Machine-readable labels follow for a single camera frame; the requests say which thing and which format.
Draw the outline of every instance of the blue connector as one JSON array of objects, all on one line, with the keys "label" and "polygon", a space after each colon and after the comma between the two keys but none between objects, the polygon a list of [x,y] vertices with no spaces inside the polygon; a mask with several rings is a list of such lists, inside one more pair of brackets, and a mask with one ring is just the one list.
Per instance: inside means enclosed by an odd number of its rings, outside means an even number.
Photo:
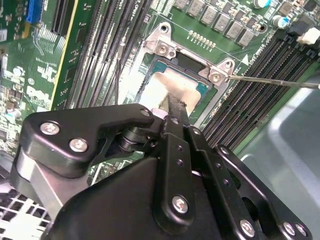
[{"label": "blue connector", "polygon": [[37,24],[41,20],[43,0],[30,0],[28,7],[28,16],[26,21],[30,24]]}]

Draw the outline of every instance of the bolt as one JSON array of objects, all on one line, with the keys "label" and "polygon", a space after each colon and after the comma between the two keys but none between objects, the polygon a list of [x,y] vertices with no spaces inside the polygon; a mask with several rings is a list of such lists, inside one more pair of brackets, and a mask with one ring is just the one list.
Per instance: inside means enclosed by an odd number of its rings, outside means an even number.
[{"label": "bolt", "polygon": [[193,131],[194,131],[195,134],[201,135],[201,132],[198,129],[194,128]]},{"label": "bolt", "polygon": [[305,237],[307,236],[307,232],[300,224],[296,223],[295,226],[303,236]]},{"label": "bolt", "polygon": [[248,222],[247,220],[245,219],[242,219],[240,221],[240,225],[241,225],[241,228],[242,228],[242,231],[250,238],[253,238],[255,236],[255,230],[254,228],[252,227],[251,223]]},{"label": "bolt", "polygon": [[217,83],[217,82],[219,82],[219,80],[220,80],[220,74],[214,73],[214,74],[212,74],[212,75],[209,76],[209,79],[210,79],[212,82]]},{"label": "bolt", "polygon": [[168,52],[168,46],[162,43],[157,47],[157,51],[159,54],[165,55]]},{"label": "bolt", "polygon": [[55,123],[45,122],[41,124],[40,130],[46,135],[56,135],[60,132],[60,127]]},{"label": "bolt", "polygon": [[145,115],[146,117],[150,117],[150,113],[149,113],[147,110],[145,110],[145,109],[141,109],[141,113],[142,113],[143,115]]},{"label": "bolt", "polygon": [[175,117],[171,117],[171,121],[175,124],[179,124],[178,119],[176,119]]},{"label": "bolt", "polygon": [[181,214],[185,214],[186,212],[188,212],[189,207],[187,201],[181,196],[174,196],[172,198],[172,205],[174,209]]},{"label": "bolt", "polygon": [[296,235],[294,228],[288,222],[283,223],[284,229],[287,231],[288,234],[294,236]]},{"label": "bolt", "polygon": [[224,147],[221,147],[220,149],[221,149],[221,152],[223,152],[224,154],[227,154],[227,155],[229,154],[228,150],[225,149]]},{"label": "bolt", "polygon": [[83,153],[88,149],[88,144],[80,138],[72,139],[69,143],[69,146],[74,152],[77,153]]}]

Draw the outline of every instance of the capacitor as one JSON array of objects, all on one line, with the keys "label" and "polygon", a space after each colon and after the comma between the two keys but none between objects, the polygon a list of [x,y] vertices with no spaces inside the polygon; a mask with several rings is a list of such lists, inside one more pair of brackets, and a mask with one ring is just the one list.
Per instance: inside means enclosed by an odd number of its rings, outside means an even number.
[{"label": "capacitor", "polygon": [[263,9],[269,7],[271,0],[252,0],[252,5],[256,9]]},{"label": "capacitor", "polygon": [[20,117],[21,117],[21,112],[19,109],[16,109],[16,108],[5,115],[5,118],[11,123],[14,123],[16,119]]},{"label": "capacitor", "polygon": [[285,29],[289,25],[289,19],[287,17],[275,15],[272,18],[272,25],[279,29]]}]

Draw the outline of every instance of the white connector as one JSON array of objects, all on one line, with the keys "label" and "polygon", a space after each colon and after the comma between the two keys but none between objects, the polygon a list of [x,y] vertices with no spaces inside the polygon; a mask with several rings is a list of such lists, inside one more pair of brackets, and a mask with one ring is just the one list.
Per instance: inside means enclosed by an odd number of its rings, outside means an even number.
[{"label": "white connector", "polygon": [[298,43],[312,45],[315,44],[318,38],[320,37],[320,30],[315,27],[310,28],[302,36],[299,36],[297,39]]}]

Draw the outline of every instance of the screwdriver shaft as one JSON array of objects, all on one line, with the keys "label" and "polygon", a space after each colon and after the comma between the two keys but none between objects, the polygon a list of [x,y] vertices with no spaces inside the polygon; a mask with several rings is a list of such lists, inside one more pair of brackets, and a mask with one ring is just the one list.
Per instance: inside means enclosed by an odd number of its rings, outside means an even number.
[{"label": "screwdriver shaft", "polygon": [[316,83],[291,82],[291,81],[282,81],[282,80],[269,79],[269,78],[236,76],[236,75],[230,75],[228,77],[231,80],[257,82],[257,83],[264,83],[264,84],[274,84],[274,85],[291,87],[291,88],[299,88],[299,89],[306,88],[306,89],[318,89],[318,90],[320,90],[320,84],[316,84]]}]

